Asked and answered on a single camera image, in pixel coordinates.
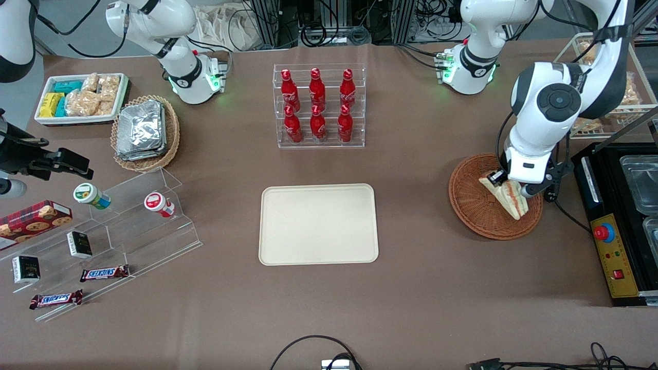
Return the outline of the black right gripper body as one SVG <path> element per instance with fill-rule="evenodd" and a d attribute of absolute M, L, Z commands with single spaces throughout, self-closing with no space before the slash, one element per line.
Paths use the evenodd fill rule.
<path fill-rule="evenodd" d="M 7 122 L 2 122 L 1 135 L 2 172 L 49 180 L 52 172 L 63 171 L 54 161 L 56 152 L 44 148 L 49 145 L 48 140 L 36 138 Z"/>

